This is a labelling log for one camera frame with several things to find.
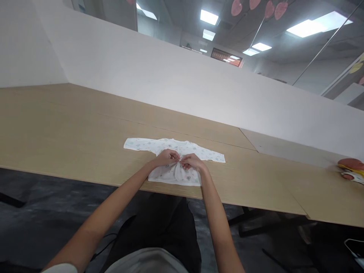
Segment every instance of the ceiling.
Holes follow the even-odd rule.
[[[216,33],[214,43],[243,52],[250,47],[263,20],[268,0],[262,0],[254,10],[249,9],[249,0],[240,0],[242,12],[233,17],[233,0],[138,0],[155,13],[161,24],[171,24],[191,35],[202,37],[204,29]],[[286,30],[307,19],[337,11],[349,16],[360,0],[288,0],[288,9],[280,20],[274,16],[264,20],[255,43],[268,44],[272,49],[255,55],[275,63],[309,62],[336,30],[299,38]],[[216,26],[200,20],[201,9],[219,15]],[[364,7],[359,8],[350,18],[352,24],[343,26],[318,56],[318,60],[356,58],[364,51]]]

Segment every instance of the floor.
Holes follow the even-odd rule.
[[[26,206],[17,209],[0,203],[0,262],[8,261],[30,268],[42,268],[72,237],[85,219],[115,190],[115,187],[87,182],[0,169],[0,192],[22,201]],[[121,214],[109,233],[117,232],[130,216],[137,213],[150,193],[139,191]],[[188,199],[202,254],[202,273],[217,272],[210,231],[202,200]],[[243,213],[241,207],[224,205],[227,218]],[[244,229],[279,221],[274,212],[243,224]],[[295,228],[240,238],[238,226],[231,228],[237,252],[246,273],[285,271],[263,252],[265,248],[284,264],[307,265],[310,260],[305,245]],[[101,250],[110,240],[104,239]],[[86,272],[99,272],[108,249],[92,261]],[[295,272],[314,273],[314,269]]]

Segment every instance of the baby shirt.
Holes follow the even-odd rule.
[[[223,154],[202,148],[189,141],[178,141],[173,138],[162,138],[160,140],[128,138],[124,143],[124,148],[135,151],[150,151],[156,155],[159,155],[165,149],[170,149],[178,152],[181,159],[187,154],[196,154],[201,160],[226,162]],[[149,174],[148,180],[185,186],[201,186],[199,173],[194,168],[183,169],[180,162],[155,168]]]

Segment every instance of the sleeve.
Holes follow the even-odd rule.
[[[200,147],[198,145],[196,145],[196,146],[197,146],[196,155],[201,160],[212,160],[212,161],[215,161],[215,162],[226,163],[225,156],[223,154],[218,153],[218,152],[214,152],[214,151],[209,150],[209,149],[205,149],[205,148]]]
[[[159,155],[164,150],[165,142],[161,140],[153,140],[148,138],[128,138],[124,143],[125,149],[135,151],[149,151],[155,155]]]

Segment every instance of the toy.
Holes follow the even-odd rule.
[[[338,167],[345,171],[341,173],[342,177],[364,185],[364,163],[358,159],[345,158],[339,160]]]

